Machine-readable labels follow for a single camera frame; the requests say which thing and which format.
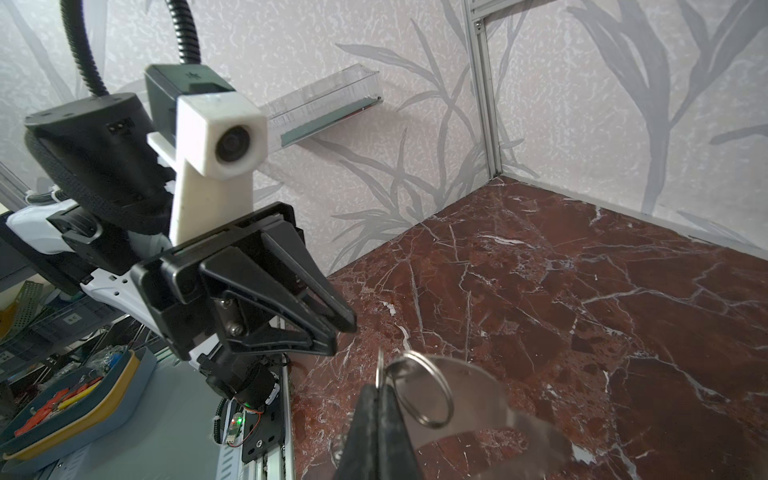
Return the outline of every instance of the key ring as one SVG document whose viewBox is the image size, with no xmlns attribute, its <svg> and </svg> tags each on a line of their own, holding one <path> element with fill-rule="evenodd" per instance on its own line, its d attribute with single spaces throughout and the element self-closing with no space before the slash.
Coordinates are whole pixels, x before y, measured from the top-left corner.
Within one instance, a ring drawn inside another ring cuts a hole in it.
<svg viewBox="0 0 768 480">
<path fill-rule="evenodd" d="M 407 362 L 408 360 L 412 360 L 413 362 L 418 363 L 420 366 L 424 368 L 424 370 L 427 371 L 427 373 L 435 379 L 435 381 L 438 384 L 438 387 L 442 390 L 442 394 L 445 396 L 445 402 L 448 404 L 448 415 L 446 416 L 445 420 L 436 421 L 432 420 L 426 415 L 422 414 L 419 410 L 416 409 L 415 406 L 411 402 L 408 401 L 405 397 L 400 395 L 400 391 L 397 389 L 396 380 L 399 377 L 402 377 L 404 375 L 398 376 L 398 373 L 400 373 L 402 370 L 398 370 L 401 364 Z M 390 363 L 386 369 L 385 369 L 385 375 L 392 379 L 392 383 L 395 384 L 395 395 L 397 396 L 398 401 L 400 404 L 405 407 L 408 414 L 411 415 L 411 417 L 414 418 L 418 423 L 422 424 L 423 426 L 429 428 L 429 429 L 441 429 L 442 427 L 448 425 L 451 420 L 453 419 L 453 392 L 451 391 L 451 387 L 448 385 L 448 380 L 445 379 L 440 369 L 438 369 L 434 363 L 432 363 L 427 357 L 422 355 L 421 353 L 414 352 L 413 350 L 408 350 L 407 352 L 403 353 L 401 357 L 398 359 L 395 359 Z"/>
</svg>

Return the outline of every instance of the baseboard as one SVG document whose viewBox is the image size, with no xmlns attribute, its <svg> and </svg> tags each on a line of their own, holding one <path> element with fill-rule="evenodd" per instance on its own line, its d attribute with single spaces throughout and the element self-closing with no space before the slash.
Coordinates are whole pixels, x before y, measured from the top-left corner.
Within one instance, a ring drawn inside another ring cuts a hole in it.
<svg viewBox="0 0 768 480">
<path fill-rule="evenodd" d="M 632 210 L 631 208 L 610 204 L 604 200 L 590 197 L 589 195 L 572 192 L 570 190 L 566 190 L 561 187 L 556 187 L 555 185 L 550 185 L 544 182 L 531 180 L 530 178 L 518 177 L 517 175 L 514 175 L 514 174 L 504 174 L 504 176 L 512 178 L 519 182 L 522 182 L 523 184 L 528 184 L 533 187 L 543 188 L 544 190 L 549 190 L 551 192 L 555 192 L 556 194 L 565 195 L 566 197 L 574 198 L 575 200 L 580 200 L 587 204 L 596 205 L 606 210 L 611 210 L 622 215 L 627 215 L 628 217 L 637 218 L 638 220 L 652 223 L 653 225 L 658 225 L 659 227 L 668 228 L 673 232 L 676 232 L 682 235 L 683 237 L 688 237 L 688 238 L 700 240 L 707 243 L 713 243 L 715 245 L 720 245 L 721 247 L 727 247 L 741 253 L 746 253 L 747 255 L 752 255 L 753 257 L 762 258 L 763 260 L 768 260 L 768 251 L 763 250 L 759 247 L 745 245 L 743 243 L 736 242 L 735 240 L 731 240 L 730 238 L 718 237 L 717 235 L 713 235 L 704 230 L 699 230 L 697 228 L 689 227 L 687 225 L 680 225 L 679 223 L 670 222 L 669 220 L 664 220 L 658 217 L 654 217 L 652 215 L 643 214 L 642 212 Z"/>
</svg>

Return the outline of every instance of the clear plastic box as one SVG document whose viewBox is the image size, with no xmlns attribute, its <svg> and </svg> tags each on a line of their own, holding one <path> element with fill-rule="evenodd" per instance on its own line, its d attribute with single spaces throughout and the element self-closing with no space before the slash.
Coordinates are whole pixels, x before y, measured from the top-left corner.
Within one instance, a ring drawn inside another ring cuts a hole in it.
<svg viewBox="0 0 768 480">
<path fill-rule="evenodd" d="M 273 153 L 382 102 L 379 72 L 353 65 L 262 108 Z"/>
</svg>

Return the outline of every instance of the wall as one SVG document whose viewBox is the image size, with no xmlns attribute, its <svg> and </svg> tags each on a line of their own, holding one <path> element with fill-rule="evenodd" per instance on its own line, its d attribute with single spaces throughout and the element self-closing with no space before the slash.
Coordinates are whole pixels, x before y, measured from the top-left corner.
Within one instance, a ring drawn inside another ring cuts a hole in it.
<svg viewBox="0 0 768 480">
<path fill-rule="evenodd" d="M 488 24 L 505 173 L 768 250 L 768 2 L 524 2 Z"/>
<path fill-rule="evenodd" d="M 49 180 L 22 143 L 26 114 L 87 95 L 56 0 L 0 0 L 0 158 L 30 187 Z M 150 63 L 174 63 L 160 0 L 87 0 L 92 49 L 111 92 L 145 98 Z M 488 179 L 459 0 L 192 3 L 204 63 L 256 104 L 362 62 L 385 103 L 270 156 L 257 206 L 296 208 L 330 272 Z"/>
</svg>

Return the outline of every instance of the white label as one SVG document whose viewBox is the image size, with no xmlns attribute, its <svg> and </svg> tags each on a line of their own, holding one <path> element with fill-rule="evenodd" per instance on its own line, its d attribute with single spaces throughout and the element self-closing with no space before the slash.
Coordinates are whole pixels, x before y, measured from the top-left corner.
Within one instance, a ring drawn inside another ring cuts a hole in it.
<svg viewBox="0 0 768 480">
<path fill-rule="evenodd" d="M 77 313 L 72 313 L 70 316 L 66 317 L 64 321 L 71 325 L 72 323 L 75 323 L 82 318 L 83 317 L 79 316 Z"/>
<path fill-rule="evenodd" d="M 15 356 L 16 355 L 8 351 L 0 352 L 0 363 L 7 362 L 8 360 L 12 359 Z"/>
</svg>

